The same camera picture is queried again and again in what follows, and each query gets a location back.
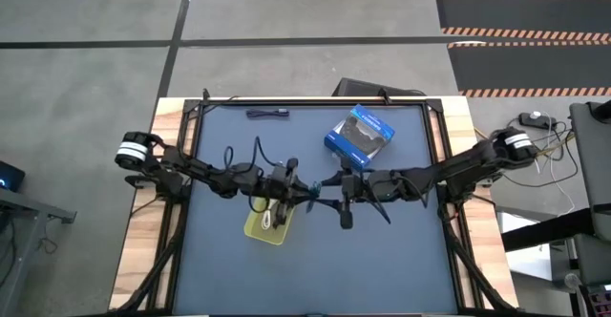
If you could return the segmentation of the black crossbar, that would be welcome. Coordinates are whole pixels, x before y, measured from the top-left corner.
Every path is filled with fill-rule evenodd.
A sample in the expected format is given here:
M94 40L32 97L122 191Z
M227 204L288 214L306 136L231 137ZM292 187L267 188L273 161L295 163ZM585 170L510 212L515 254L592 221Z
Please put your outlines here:
M572 238L578 234L594 235L589 209L584 208L548 221L523 226L501 234L506 252Z

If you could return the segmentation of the black mat orange striped edge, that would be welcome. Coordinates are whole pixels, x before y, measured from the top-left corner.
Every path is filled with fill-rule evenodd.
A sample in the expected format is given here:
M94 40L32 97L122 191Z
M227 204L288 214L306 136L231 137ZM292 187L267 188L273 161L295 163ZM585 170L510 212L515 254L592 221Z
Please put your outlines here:
M611 96L611 43L452 43L457 90L466 97Z
M435 0L445 34L607 41L611 0Z

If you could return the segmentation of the control panel with buttons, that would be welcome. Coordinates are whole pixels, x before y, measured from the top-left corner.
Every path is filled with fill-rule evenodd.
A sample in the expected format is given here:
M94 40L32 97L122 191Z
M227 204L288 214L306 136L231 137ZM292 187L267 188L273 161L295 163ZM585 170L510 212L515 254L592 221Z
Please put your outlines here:
M611 317L611 289L581 287L587 317Z

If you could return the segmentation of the black flat case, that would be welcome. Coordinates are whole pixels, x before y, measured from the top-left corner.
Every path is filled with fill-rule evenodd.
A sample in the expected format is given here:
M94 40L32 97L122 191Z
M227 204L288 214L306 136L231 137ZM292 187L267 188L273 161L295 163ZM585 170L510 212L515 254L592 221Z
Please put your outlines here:
M399 89L390 86L380 85L362 80L343 77L338 83L332 96L379 96L386 94L389 96L425 96L419 90Z

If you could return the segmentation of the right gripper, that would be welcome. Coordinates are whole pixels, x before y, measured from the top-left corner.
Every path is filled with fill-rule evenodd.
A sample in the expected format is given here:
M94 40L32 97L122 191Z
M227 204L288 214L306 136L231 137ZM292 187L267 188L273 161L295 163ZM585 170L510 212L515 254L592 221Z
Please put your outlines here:
M349 158L342 157L340 160L341 171L336 172L331 178L321 181L322 186L341 186L342 199L327 200L318 199L317 202L339 212L340 225L348 230L353 226L353 216L350 206L354 202L365 202L368 200L364 187L362 175L354 172Z

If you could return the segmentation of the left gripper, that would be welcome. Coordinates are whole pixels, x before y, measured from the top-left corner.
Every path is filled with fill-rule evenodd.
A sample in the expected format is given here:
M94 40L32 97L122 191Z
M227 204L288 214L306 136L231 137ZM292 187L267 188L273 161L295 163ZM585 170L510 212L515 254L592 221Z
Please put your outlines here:
M277 165L267 180L267 193L264 196L267 200L277 200L282 206L281 213L284 214L287 208L294 208L301 203L305 203L311 208L316 201L315 195L306 194L316 192L316 182L306 184L299 180L297 167L299 161L290 158L285 166Z

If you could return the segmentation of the black metal table frame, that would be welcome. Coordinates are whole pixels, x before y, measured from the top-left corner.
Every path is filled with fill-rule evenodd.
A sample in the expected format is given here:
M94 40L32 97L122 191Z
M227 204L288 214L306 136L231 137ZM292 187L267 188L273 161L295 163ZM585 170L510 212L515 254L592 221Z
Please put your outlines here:
M272 104L297 105L311 104L321 107L325 102L333 105L342 103L349 106L361 104L384 104L381 96L257 96L235 97L228 102L247 105L270 106ZM466 150L476 143L479 132L474 129L467 98L462 95L448 96L399 96L389 98L390 106L409 102L423 102L425 114L432 121L433 152L437 159L447 158L451 153ZM186 130L186 143L195 142L196 114L187 108L196 107L198 97L163 97L158 101L152 131L169 138L174 144L181 133ZM491 192L484 186L478 186L476 196L465 202L463 212L453 222L456 234L465 242L470 242L469 251L483 274L490 280L500 297L512 305L518 306L516 290L513 284L504 247L501 242L500 227L496 224L495 207L487 201ZM145 270L157 258L158 245L165 246L169 238L178 231L179 213L183 209L176 204L155 201L152 211L144 217L136 217L128 222L126 239L119 260L116 280L109 309L114 311L123 306L136 292L137 281L145 277ZM156 285L151 288L138 306L137 311L153 310L161 312L168 305L170 297L170 276L178 271L178 259L169 260L160 272Z

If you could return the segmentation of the blue game controller box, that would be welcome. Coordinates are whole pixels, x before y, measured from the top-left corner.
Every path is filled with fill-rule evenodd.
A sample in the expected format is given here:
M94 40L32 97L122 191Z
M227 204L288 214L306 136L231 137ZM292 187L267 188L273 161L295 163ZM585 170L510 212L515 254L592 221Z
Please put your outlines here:
M366 169L395 135L394 129L361 104L324 138L326 148L348 159L356 170Z

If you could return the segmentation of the blue table mat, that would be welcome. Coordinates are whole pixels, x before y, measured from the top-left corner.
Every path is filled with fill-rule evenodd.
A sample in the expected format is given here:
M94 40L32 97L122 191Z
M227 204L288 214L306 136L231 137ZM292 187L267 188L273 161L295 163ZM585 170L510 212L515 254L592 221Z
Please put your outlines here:
M200 129L198 157L222 166L227 147L236 162L298 160L301 181L333 176L339 160L325 135L348 107L293 107L286 118L247 117L242 106L221 106ZM187 314L455 313L456 299L437 198L395 201L383 212L352 206L353 226L317 204L297 207L284 242L244 234L245 196L225 200L196 183L188 209L174 311Z

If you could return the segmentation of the black device blue light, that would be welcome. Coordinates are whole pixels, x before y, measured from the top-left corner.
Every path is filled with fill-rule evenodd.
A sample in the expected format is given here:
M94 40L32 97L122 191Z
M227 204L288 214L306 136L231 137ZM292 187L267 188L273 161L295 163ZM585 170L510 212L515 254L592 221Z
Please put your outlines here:
M0 189L18 192L25 178L25 172L0 160Z

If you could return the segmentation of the grey cabinet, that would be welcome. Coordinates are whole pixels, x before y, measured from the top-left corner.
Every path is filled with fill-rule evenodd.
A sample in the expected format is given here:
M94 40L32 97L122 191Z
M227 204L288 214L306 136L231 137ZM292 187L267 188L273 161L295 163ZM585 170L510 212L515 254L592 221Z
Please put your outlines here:
M569 107L591 227L576 238L581 279L611 285L611 100Z

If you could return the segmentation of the grey metal stand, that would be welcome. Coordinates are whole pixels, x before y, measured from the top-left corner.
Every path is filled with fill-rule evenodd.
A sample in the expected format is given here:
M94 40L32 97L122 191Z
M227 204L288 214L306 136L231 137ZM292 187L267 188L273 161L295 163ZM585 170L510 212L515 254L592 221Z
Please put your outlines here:
M73 223L76 212L0 188L0 315L16 307L49 220Z

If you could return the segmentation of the yellow plastic bin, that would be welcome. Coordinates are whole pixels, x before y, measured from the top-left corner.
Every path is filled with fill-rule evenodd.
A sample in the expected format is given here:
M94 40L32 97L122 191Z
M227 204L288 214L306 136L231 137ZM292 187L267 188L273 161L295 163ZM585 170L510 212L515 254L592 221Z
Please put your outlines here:
M291 224L294 208L287 208L282 215L277 200L257 197L245 221L243 232L247 237L273 245L282 245Z

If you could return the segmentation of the black power strip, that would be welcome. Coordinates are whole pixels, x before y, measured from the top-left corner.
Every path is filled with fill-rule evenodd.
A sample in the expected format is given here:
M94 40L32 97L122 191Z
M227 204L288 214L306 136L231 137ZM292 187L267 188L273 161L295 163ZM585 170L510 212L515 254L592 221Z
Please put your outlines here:
M518 123L522 126L533 127L538 129L554 128L557 120L554 117L544 115L542 112L533 111L531 113L520 113L518 115Z

